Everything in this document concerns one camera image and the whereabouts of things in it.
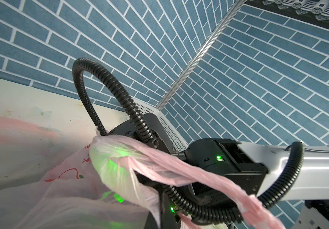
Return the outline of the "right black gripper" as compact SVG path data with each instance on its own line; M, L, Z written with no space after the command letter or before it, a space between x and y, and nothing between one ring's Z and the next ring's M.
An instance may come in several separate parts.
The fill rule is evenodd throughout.
M159 143L158 149L167 154L184 159L184 154L179 153L174 148L172 141L165 132L165 129L161 125L157 116L152 113L147 113L143 115L143 118L146 120L148 126L151 128L152 133L156 135L156 139ZM137 133L137 128L131 120L123 122L111 131L107 131L107 135L122 135L140 141L140 135ZM149 178L139 174L138 172L136 172L135 174L141 184L150 188L154 188L159 193L161 228L184 229L185 224L178 215L178 208L170 200L162 184L152 181Z

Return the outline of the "white plastic mesh basket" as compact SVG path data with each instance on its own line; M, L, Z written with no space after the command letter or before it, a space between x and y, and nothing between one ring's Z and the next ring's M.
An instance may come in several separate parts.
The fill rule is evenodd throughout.
M158 135L158 138L162 140L162 143L166 145L171 154L187 149L188 144L185 139L161 111L139 99L133 98L133 100L143 114L149 128Z

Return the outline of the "pink plastic bag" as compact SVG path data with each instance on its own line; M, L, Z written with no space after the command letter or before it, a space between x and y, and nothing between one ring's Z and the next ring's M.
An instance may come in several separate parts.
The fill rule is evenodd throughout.
M200 182L229 196L257 229L282 229L254 196L228 178L191 166L137 140L96 136L40 181L0 190L0 229L142 229L148 216L164 229L160 197L136 174L168 186Z

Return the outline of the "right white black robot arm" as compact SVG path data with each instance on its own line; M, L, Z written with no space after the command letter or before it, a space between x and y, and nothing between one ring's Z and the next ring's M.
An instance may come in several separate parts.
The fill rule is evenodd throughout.
M179 129L192 143L175 150L174 141L152 113L143 116L158 141L158 148L185 163L229 178L248 194L254 194L271 210L281 201L304 200L295 229L329 229L329 144L304 146L296 140L287 146L268 146L234 140L227 136L210 138L204 131ZM139 181L166 196L163 222L166 229L179 229L179 214L192 217L197 226L211 223L233 228L244 224L236 204L225 194L199 182L182 188L161 185L140 175Z

